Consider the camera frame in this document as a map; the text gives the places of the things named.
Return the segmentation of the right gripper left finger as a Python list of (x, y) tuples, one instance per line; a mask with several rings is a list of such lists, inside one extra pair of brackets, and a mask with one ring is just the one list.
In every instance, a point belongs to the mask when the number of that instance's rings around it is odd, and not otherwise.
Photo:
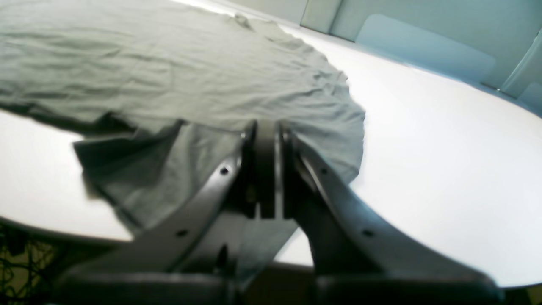
[(134, 241), (60, 276), (58, 305), (238, 305), (236, 261), (246, 225), (246, 162), (256, 136), (241, 143), (196, 194)]

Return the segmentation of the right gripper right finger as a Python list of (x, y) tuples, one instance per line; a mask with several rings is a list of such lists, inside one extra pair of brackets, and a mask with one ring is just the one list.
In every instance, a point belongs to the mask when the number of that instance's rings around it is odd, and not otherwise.
[(286, 123), (259, 123), (263, 218), (306, 234), (318, 305), (497, 305), (495, 282), (415, 241), (374, 212)]

